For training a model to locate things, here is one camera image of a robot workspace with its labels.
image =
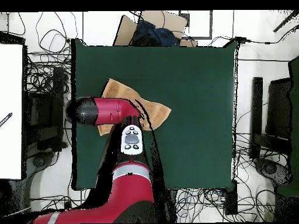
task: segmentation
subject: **power cord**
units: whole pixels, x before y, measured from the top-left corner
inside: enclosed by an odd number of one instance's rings
[[[232,40],[236,40],[238,42],[240,42],[241,44],[245,44],[246,42],[247,43],[256,43],[256,44],[266,44],[266,45],[269,45],[269,44],[277,44],[279,42],[281,42],[283,40],[283,38],[289,34],[289,32],[295,32],[297,29],[299,28],[299,24],[294,26],[293,28],[291,28],[289,31],[287,31],[277,42],[259,42],[259,41],[252,41],[252,40],[249,40],[247,38],[244,38],[244,37],[235,37],[235,38],[232,38]]]
[[[7,31],[0,31],[0,32],[9,33],[9,34],[14,34],[14,35],[19,35],[19,36],[24,35],[24,34],[26,33],[26,27],[25,27],[25,24],[24,24],[24,21],[23,21],[21,15],[20,15],[20,12],[18,12],[18,15],[20,16],[20,20],[21,20],[21,22],[22,22],[22,24],[23,24],[23,27],[24,27],[24,32],[21,33],[21,34],[20,34],[20,33],[13,33],[13,32],[11,32],[11,31],[9,31],[9,15],[10,15],[10,14],[7,14],[7,18],[8,18],[8,21],[7,21],[7,23],[8,23],[8,30],[7,30]]]

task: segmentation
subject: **green tabletop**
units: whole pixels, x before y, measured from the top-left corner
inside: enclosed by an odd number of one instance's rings
[[[100,96],[112,78],[166,105],[172,111],[155,130],[165,185],[230,188],[236,47],[88,47],[76,40],[76,97]],[[94,188],[106,138],[77,125],[77,190]]]

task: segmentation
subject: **dark fabric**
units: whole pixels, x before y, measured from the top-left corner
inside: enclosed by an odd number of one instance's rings
[[[146,21],[138,24],[132,44],[133,46],[180,46],[170,30],[156,29],[155,25]]]

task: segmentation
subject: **white panel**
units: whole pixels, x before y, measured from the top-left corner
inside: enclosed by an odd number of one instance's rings
[[[88,46],[112,46],[123,15],[134,20],[129,11],[84,12],[84,42]]]
[[[0,44],[0,179],[21,179],[23,46]]]
[[[182,13],[190,13],[190,27],[185,28],[186,36],[208,37],[210,35],[210,11],[209,10],[182,10]]]
[[[277,10],[235,10],[235,36],[258,42],[277,42],[291,28],[298,25],[298,17],[276,33],[273,30],[287,16]],[[277,44],[241,45],[240,58],[264,60],[292,60],[299,54],[299,32],[291,32]]]

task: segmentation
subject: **tan cloth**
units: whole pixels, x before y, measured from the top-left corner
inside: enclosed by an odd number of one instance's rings
[[[102,98],[122,98],[130,100],[136,106],[136,108],[139,109],[141,114],[143,114],[145,120],[141,118],[140,123],[143,126],[143,129],[146,131],[151,130],[150,125],[146,120],[146,115],[135,100],[138,100],[147,111],[152,129],[157,129],[171,113],[170,108],[160,103],[144,100],[135,90],[113,79],[109,79],[102,94]],[[100,135],[102,136],[109,133],[112,126],[112,124],[98,125]]]

